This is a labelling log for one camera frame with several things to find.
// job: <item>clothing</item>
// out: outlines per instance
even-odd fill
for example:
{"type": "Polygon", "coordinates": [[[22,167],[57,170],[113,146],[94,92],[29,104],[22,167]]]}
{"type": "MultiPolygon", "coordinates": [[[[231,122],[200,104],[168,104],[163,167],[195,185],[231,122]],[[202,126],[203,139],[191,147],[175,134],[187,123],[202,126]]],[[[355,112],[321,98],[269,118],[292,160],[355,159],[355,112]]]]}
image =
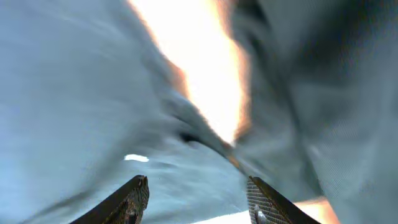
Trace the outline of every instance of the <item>clothing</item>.
{"type": "Polygon", "coordinates": [[[294,202],[326,196],[341,223],[396,223],[397,18],[397,1],[239,1],[247,175],[294,202]]]}
{"type": "Polygon", "coordinates": [[[128,3],[0,5],[0,223],[69,223],[138,174],[142,223],[247,210],[243,176],[128,3]]]}

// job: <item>garment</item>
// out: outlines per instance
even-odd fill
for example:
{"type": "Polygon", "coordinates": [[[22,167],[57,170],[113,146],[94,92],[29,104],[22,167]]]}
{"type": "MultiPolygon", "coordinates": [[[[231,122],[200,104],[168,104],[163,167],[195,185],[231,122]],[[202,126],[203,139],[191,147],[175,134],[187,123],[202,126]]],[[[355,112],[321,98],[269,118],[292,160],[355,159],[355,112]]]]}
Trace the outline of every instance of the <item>garment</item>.
{"type": "Polygon", "coordinates": [[[341,223],[396,223],[397,18],[397,1],[239,1],[247,175],[293,202],[327,197],[341,223]]]}
{"type": "Polygon", "coordinates": [[[244,177],[125,1],[0,1],[0,30],[0,223],[69,223],[138,174],[142,223],[247,210],[244,177]]]}

